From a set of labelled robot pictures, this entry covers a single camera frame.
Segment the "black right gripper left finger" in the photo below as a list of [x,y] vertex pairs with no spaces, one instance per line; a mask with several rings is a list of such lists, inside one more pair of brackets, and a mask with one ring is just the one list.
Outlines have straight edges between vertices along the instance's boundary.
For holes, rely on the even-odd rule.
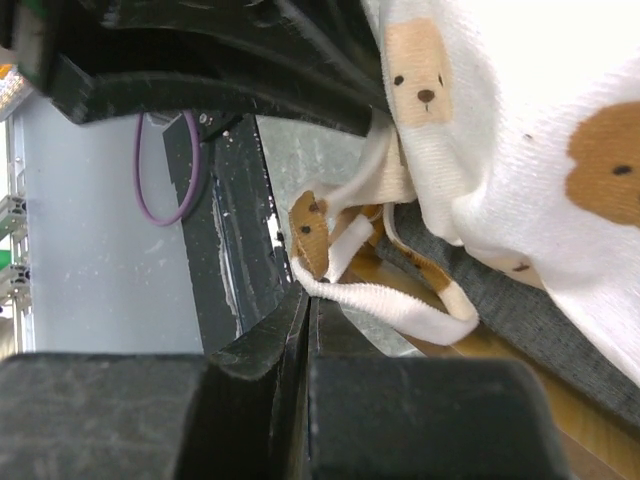
[[310,300],[293,286],[211,355],[29,353],[1,364],[5,479],[305,479]]

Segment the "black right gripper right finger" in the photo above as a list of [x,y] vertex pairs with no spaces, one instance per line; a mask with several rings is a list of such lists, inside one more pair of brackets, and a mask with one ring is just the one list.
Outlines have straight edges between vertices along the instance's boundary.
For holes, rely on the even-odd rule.
[[568,479],[543,388],[517,360],[390,357],[327,300],[309,314],[316,479]]

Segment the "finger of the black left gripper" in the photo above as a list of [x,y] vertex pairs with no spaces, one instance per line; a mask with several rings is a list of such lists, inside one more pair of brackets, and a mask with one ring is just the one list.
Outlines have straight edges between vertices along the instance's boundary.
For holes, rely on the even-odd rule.
[[358,1],[5,1],[1,46],[76,124],[220,110],[363,136],[388,108]]

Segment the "bear print bed mattress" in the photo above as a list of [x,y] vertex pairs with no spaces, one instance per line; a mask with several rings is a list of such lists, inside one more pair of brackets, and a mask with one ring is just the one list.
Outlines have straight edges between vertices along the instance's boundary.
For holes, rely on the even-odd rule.
[[470,290],[399,237],[416,202],[436,238],[542,290],[639,377],[639,5],[384,1],[374,27],[388,113],[357,174],[309,184],[289,212],[311,295],[450,345]]

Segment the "wooden pet bed frame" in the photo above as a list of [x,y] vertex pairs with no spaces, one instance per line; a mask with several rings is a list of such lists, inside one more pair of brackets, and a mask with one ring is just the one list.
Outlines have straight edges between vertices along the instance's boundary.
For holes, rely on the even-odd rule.
[[493,357],[526,363],[544,385],[577,477],[638,478],[638,387],[598,353],[542,291],[489,269],[463,249],[429,234],[417,204],[397,207],[395,220],[409,246],[440,262],[478,301],[482,323],[449,347],[399,336],[359,318],[365,332],[391,354]]

